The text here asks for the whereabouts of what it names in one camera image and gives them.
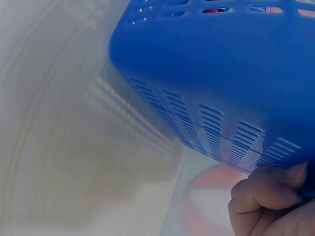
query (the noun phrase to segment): blue plastic basket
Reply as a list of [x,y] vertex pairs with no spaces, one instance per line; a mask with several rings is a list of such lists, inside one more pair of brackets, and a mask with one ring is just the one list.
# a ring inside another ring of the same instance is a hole
[[312,160],[315,4],[132,0],[113,64],[189,148],[251,173]]

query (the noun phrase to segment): white surface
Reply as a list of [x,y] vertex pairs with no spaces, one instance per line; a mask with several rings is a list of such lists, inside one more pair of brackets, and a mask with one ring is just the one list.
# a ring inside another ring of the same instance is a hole
[[184,148],[110,65],[127,2],[0,0],[1,236],[159,235]]

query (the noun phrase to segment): plastic basket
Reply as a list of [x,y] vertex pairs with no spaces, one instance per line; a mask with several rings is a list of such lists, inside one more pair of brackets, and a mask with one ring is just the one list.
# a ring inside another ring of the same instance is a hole
[[252,172],[312,159],[315,4],[132,0],[115,67],[189,148]]

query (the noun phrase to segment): fingernail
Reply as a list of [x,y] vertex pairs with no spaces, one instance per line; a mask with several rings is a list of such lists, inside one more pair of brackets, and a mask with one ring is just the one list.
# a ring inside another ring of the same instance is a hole
[[290,199],[290,200],[295,199],[296,203],[300,203],[303,200],[299,195],[297,195],[296,192],[294,192],[293,190],[290,190],[288,188],[283,187],[282,193],[286,196],[287,199]]
[[292,166],[291,168],[285,171],[285,177],[296,178],[296,177],[301,176],[305,172],[307,165],[308,165],[308,162],[303,162],[295,166]]

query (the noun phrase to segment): white wall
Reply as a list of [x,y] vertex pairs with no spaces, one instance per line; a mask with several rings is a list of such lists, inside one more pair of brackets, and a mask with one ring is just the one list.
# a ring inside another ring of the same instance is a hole
[[0,0],[0,235],[159,235],[185,149],[111,67],[127,3]]

